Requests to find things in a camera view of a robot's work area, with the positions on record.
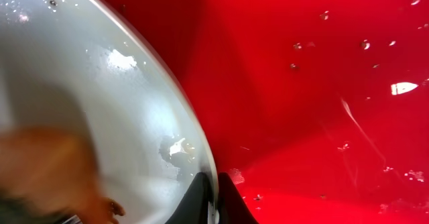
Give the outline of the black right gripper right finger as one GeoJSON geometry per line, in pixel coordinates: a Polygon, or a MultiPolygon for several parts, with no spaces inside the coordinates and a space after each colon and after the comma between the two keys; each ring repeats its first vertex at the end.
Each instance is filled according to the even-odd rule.
{"type": "Polygon", "coordinates": [[[257,224],[247,208],[232,179],[221,172],[219,180],[219,223],[220,224],[257,224]]]}

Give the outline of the white plate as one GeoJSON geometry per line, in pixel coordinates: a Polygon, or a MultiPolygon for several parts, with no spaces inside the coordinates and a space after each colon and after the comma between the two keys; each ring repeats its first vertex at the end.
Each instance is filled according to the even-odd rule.
{"type": "Polygon", "coordinates": [[[122,223],[166,223],[195,175],[219,186],[204,132],[168,67],[100,0],[1,0],[1,128],[87,135],[122,223]]]}

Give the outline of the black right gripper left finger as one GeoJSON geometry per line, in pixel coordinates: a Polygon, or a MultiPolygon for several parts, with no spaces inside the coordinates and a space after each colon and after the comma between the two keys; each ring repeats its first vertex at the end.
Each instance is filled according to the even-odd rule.
{"type": "Polygon", "coordinates": [[[199,172],[166,224],[207,224],[208,204],[211,201],[212,189],[208,176],[199,172]]]}

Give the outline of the green orange sponge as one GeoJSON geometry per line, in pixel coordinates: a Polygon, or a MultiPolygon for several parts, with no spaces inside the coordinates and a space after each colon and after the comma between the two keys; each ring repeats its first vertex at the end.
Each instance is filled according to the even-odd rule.
{"type": "Polygon", "coordinates": [[[91,142],[51,127],[1,133],[2,223],[117,223],[91,142]]]}

